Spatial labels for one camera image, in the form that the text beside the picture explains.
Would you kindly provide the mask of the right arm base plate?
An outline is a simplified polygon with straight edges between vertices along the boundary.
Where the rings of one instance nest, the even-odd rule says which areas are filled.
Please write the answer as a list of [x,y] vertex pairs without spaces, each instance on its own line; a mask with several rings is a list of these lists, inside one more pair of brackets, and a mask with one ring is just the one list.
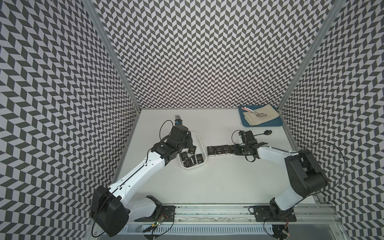
[[274,206],[252,206],[251,211],[256,218],[257,222],[296,222],[297,218],[294,213],[294,208],[282,211]]

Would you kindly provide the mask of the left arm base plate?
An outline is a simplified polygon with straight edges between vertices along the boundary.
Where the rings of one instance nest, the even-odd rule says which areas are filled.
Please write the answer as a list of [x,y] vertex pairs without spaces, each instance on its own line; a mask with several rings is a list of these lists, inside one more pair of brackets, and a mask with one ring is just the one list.
[[154,213],[150,217],[140,218],[135,222],[154,223],[157,222],[161,216],[164,217],[164,222],[171,223],[175,219],[176,206],[161,206],[156,207]]

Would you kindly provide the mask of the white plastic storage box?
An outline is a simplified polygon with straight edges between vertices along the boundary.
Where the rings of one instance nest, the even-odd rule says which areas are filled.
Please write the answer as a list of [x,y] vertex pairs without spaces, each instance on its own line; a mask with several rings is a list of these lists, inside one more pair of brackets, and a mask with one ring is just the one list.
[[[203,158],[204,158],[204,163],[198,165],[197,162],[196,162],[196,165],[195,165],[195,166],[190,167],[190,168],[185,168],[185,167],[183,166],[183,162],[181,161],[180,156],[179,156],[179,154],[178,154],[177,158],[178,158],[178,160],[179,160],[179,162],[180,162],[182,168],[187,169],[187,170],[189,170],[189,169],[193,169],[193,168],[197,168],[197,167],[199,167],[199,166],[203,166],[203,165],[205,164],[206,160],[207,160],[206,150],[205,150],[204,145],[203,145],[203,143],[202,143],[202,141],[201,141],[201,139],[200,139],[200,136],[199,136],[196,132],[191,132],[191,137],[192,137],[192,140],[193,140],[193,146],[196,146],[197,149],[196,149],[196,153],[195,153],[194,155],[188,154],[189,159],[194,159],[195,162],[196,162],[196,155],[197,155],[197,154],[202,154],[202,155],[203,155]],[[187,147],[187,148],[186,148],[186,151],[183,150],[182,152],[187,152],[187,153],[188,153],[189,148],[190,148],[190,147]]]

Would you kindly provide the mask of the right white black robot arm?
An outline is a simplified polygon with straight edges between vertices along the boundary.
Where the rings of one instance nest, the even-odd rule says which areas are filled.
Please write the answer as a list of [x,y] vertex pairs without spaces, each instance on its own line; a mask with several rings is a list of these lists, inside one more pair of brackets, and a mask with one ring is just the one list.
[[298,152],[281,150],[269,146],[268,143],[258,142],[252,131],[237,132],[242,142],[234,144],[236,156],[253,157],[251,163],[259,159],[271,161],[285,167],[288,174],[288,187],[270,200],[266,210],[258,212],[255,209],[255,215],[267,214],[264,221],[287,220],[293,215],[295,205],[329,184],[325,172],[309,149]]

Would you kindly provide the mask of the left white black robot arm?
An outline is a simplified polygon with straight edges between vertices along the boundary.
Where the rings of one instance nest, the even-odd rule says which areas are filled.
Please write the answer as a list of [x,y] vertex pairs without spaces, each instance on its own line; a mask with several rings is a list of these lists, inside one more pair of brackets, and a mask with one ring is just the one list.
[[148,150],[145,159],[123,178],[109,187],[99,186],[94,190],[91,218],[109,237],[117,235],[130,220],[159,215],[161,203],[153,196],[142,201],[131,199],[139,188],[155,173],[175,159],[183,149],[193,146],[192,134],[175,120],[170,133]]

